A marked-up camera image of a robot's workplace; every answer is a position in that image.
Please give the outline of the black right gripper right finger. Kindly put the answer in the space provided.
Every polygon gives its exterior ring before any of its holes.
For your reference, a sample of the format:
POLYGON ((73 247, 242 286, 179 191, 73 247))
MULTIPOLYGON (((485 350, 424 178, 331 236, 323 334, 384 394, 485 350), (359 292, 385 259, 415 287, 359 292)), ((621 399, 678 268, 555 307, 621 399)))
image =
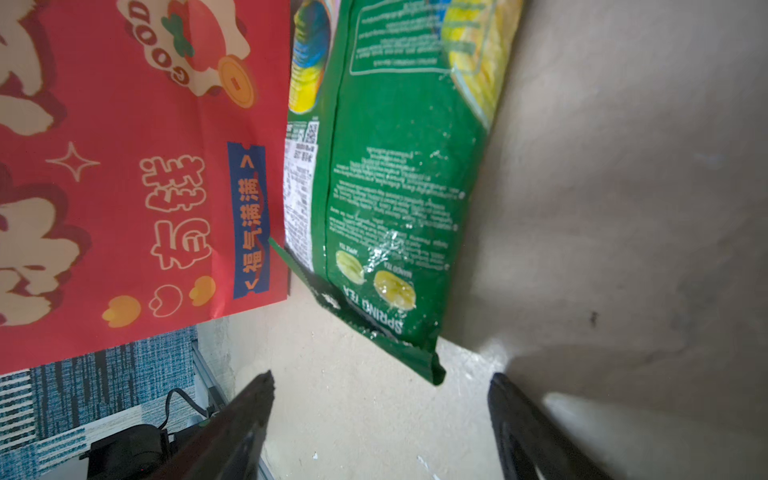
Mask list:
POLYGON ((487 400, 506 479, 608 477, 505 374, 492 376, 487 400))

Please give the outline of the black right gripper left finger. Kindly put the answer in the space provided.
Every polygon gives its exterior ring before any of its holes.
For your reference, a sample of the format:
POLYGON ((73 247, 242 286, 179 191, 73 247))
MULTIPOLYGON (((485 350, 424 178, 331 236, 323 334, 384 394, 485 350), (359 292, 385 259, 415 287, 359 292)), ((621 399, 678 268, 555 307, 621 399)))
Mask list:
POLYGON ((256 480, 274 400, 272 373, 257 375, 152 477, 256 480))

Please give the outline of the green snack bag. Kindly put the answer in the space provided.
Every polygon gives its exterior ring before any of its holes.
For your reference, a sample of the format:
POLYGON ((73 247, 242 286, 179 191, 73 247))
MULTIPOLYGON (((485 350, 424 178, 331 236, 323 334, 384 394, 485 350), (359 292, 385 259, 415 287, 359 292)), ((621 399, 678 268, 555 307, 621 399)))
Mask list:
POLYGON ((520 1, 305 1, 294 15, 285 238, 318 304, 433 385, 520 1))

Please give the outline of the red paper gift bag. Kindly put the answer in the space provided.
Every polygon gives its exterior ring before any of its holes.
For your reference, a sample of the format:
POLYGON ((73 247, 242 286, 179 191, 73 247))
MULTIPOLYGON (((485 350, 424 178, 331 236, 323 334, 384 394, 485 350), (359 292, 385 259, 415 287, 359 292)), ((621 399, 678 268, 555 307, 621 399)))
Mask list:
POLYGON ((1 5, 1 370, 283 301, 285 1, 1 5))

